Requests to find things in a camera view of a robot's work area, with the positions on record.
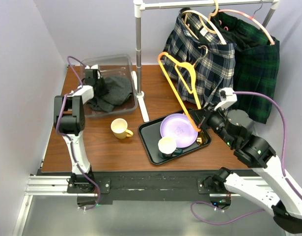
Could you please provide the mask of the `grey dotted skirt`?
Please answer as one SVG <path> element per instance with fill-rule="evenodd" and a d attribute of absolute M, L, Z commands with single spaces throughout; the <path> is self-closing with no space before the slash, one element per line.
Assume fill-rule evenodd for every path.
<path fill-rule="evenodd" d="M 109 113 L 130 99 L 132 93 L 132 84 L 127 77 L 107 76 L 98 80 L 94 97 L 87 104 L 94 111 Z"/>

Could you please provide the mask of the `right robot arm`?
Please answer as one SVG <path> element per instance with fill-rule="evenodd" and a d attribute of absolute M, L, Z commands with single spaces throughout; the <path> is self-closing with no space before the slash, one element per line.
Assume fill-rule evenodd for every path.
<path fill-rule="evenodd" d="M 281 161 L 263 138 L 254 135 L 254 121 L 242 110 L 227 114 L 221 108 L 206 107 L 189 112 L 194 123 L 211 128 L 234 151 L 237 159 L 257 173 L 272 189 L 248 183 L 228 168 L 220 168 L 204 186 L 218 193 L 234 192 L 260 206 L 275 223 L 291 234 L 302 234 L 302 200 L 283 176 Z"/>

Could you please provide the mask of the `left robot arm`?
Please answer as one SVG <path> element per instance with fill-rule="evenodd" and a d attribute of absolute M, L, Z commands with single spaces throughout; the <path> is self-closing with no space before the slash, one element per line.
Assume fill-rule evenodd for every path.
<path fill-rule="evenodd" d="M 94 98 L 94 92 L 102 81 L 99 69 L 86 66 L 85 77 L 80 80 L 80 85 L 70 93 L 54 98 L 54 128 L 64 139 L 72 163 L 72 174 L 68 183 L 71 188 L 84 193 L 100 193 L 85 151 L 83 105 Z"/>

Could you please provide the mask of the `navy white plaid skirt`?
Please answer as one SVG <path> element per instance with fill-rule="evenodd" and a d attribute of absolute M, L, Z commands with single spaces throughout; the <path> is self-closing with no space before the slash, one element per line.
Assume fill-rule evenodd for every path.
<path fill-rule="evenodd" d="M 222 42 L 217 34 L 208 32 L 190 8 L 183 8 L 164 52 L 194 66 L 196 93 L 201 106 L 205 107 L 220 102 L 220 89 L 233 87 L 235 48 L 235 43 Z"/>

